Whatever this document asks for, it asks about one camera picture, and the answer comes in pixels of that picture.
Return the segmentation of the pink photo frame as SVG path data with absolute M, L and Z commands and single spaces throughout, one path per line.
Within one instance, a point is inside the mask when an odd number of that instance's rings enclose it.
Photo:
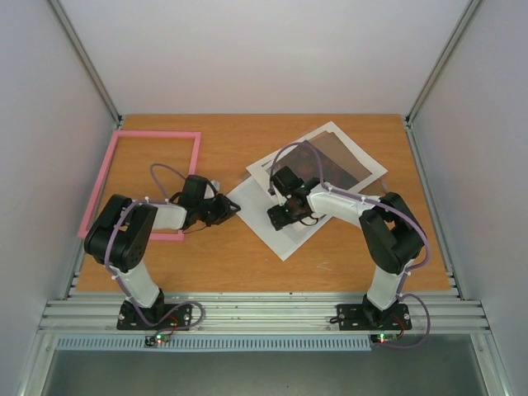
M 183 186 L 183 180 L 165 168 L 155 181 L 149 171 L 162 163 L 187 176 L 196 171 L 200 132 L 116 130 L 111 136 L 92 193 L 79 226 L 84 238 L 107 200 L 114 194 L 162 201 Z

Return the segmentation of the white mat board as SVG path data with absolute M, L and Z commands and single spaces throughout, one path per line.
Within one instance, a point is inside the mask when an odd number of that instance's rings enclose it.
M 341 187 L 349 192 L 362 192 L 365 188 L 377 182 L 388 171 L 333 121 L 329 121 L 323 126 L 302 135 L 291 143 L 304 141 L 312 144 L 326 158 L 329 158 L 333 163 L 357 180 L 354 186 L 348 188 Z M 254 178 L 270 198 L 271 195 L 267 191 L 269 189 L 271 165 L 281 149 L 279 148 L 275 152 L 267 154 L 265 157 L 246 167 L 251 177 Z

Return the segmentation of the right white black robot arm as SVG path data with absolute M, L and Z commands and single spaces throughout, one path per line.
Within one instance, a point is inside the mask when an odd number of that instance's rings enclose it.
M 429 242 L 403 198 L 362 196 L 313 177 L 303 181 L 289 167 L 270 177 L 271 194 L 282 202 L 267 211 L 272 227 L 301 223 L 313 215 L 327 215 L 355 225 L 363 233 L 375 274 L 362 301 L 362 316 L 369 328 L 390 321 L 405 277 Z

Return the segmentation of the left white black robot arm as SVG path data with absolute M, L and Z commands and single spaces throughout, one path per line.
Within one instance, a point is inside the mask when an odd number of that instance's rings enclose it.
M 163 202 L 113 195 L 88 231 L 84 252 L 106 268 L 125 294 L 118 327 L 158 328 L 179 310 L 165 303 L 144 261 L 154 230 L 186 231 L 197 222 L 220 225 L 240 210 L 215 182 L 197 175 L 187 177 L 182 190 Z

